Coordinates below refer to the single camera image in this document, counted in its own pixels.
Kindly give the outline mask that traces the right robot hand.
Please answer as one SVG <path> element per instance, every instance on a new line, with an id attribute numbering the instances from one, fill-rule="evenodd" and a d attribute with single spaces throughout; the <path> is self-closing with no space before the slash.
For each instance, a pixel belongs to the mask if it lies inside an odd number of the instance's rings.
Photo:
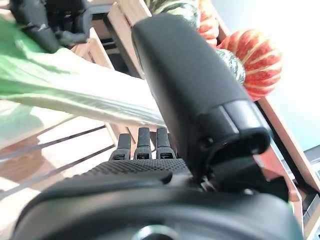
<path id="1" fill-rule="evenodd" d="M 271 130 L 217 53 L 180 17 L 137 22 L 132 40 L 179 158 L 104 162 L 22 210 L 14 240 L 301 240 L 284 177 L 254 156 Z"/>

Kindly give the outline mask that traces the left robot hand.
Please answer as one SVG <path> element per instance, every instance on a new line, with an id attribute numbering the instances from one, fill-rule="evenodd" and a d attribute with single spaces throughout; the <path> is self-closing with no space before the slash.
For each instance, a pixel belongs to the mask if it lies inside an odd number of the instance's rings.
<path id="1" fill-rule="evenodd" d="M 87 0 L 10 0 L 9 9 L 21 30 L 44 50 L 84 44 L 92 13 Z"/>

